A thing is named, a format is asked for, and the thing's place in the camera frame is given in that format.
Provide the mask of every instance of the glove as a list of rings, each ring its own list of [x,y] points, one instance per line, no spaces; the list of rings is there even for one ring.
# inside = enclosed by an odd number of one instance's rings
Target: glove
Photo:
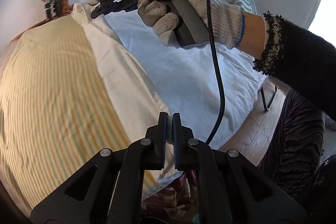
[[[208,26],[206,0],[188,0],[199,16]],[[239,45],[244,33],[244,15],[239,6],[224,3],[220,0],[211,1],[211,17],[214,38],[228,49]],[[155,16],[152,24],[154,33],[165,46],[179,47],[174,29],[179,18],[174,13],[167,13],[167,7],[155,0],[139,0],[138,13]]]

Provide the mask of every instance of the bed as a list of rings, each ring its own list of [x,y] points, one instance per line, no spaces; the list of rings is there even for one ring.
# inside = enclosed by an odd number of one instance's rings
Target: bed
[[[0,179],[26,215],[100,149],[123,149],[142,138],[146,129],[156,124],[160,111],[179,112],[182,124],[203,141],[218,115],[219,94],[209,46],[188,51],[166,48],[136,11],[91,21],[91,9],[76,5],[72,16],[24,33],[9,45],[1,62]],[[253,58],[247,54],[219,44],[216,48],[226,111],[211,142],[214,149],[240,128],[266,79],[252,70]],[[67,67],[77,68],[78,73]],[[35,71],[44,73],[39,76]],[[45,83],[50,94],[41,92]],[[30,94],[21,97],[20,89],[27,86]],[[50,124],[57,130],[50,130]],[[145,175],[144,209],[165,195],[161,189],[165,193],[174,189],[172,195],[189,189],[189,200],[195,200],[193,175],[181,176],[174,169],[170,143],[168,139],[165,169]],[[63,165],[68,168],[57,170]],[[174,188],[171,183],[176,180],[184,186]],[[149,202],[150,196],[157,199]],[[187,210],[174,202],[171,210],[166,210],[170,218]]]

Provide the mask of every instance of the person's arm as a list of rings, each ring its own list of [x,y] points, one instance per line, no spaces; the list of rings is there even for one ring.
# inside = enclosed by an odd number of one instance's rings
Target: person's arm
[[[336,120],[336,49],[308,30],[266,14],[269,38],[259,16],[243,12],[245,30],[238,49],[256,58],[254,69],[297,90]]]

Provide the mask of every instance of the wooden floor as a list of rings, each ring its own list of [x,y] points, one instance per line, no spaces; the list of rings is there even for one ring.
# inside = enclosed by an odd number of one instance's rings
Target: wooden floor
[[[274,93],[274,84],[267,81],[264,85],[264,92],[268,103]],[[270,110],[265,112],[259,92],[258,100],[241,128],[219,150],[236,149],[254,165],[258,165],[272,139],[284,99],[285,94],[278,90]]]

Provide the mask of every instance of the yellow striped fabric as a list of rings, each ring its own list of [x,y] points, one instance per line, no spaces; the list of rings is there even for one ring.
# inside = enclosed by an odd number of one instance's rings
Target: yellow striped fabric
[[[129,144],[83,28],[66,16],[25,32],[0,85],[0,164],[27,212],[100,149]]]

